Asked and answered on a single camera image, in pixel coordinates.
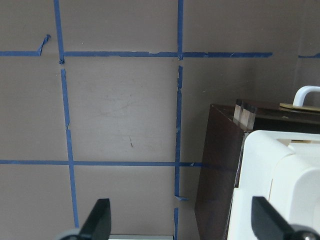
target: white curved pipe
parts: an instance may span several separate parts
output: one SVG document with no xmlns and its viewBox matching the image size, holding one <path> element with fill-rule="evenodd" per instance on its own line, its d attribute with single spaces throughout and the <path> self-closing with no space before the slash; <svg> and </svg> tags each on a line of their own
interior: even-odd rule
<svg viewBox="0 0 320 240">
<path fill-rule="evenodd" d="M 303 86 L 300 88 L 295 94 L 292 105 L 294 107 L 302 107 L 304 105 L 306 95 L 310 92 L 320 93 L 320 86 Z"/>
</svg>

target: white handle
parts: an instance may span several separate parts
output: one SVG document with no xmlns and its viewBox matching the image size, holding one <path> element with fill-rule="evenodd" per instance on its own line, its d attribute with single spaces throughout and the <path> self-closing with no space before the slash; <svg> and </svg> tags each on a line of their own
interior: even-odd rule
<svg viewBox="0 0 320 240">
<path fill-rule="evenodd" d="M 320 86 L 303 86 L 300 88 L 295 94 L 292 105 L 294 107 L 302 107 L 304 105 L 306 95 L 310 92 L 320 93 Z"/>
</svg>

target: metal screw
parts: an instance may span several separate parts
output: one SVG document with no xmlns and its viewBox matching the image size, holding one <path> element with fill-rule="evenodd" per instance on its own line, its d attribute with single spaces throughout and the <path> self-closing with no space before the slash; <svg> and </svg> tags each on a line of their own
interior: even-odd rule
<svg viewBox="0 0 320 240">
<path fill-rule="evenodd" d="M 311 232 L 305 232 L 304 234 L 302 234 L 302 238 L 304 240 L 317 240 L 316 236 Z"/>
</svg>

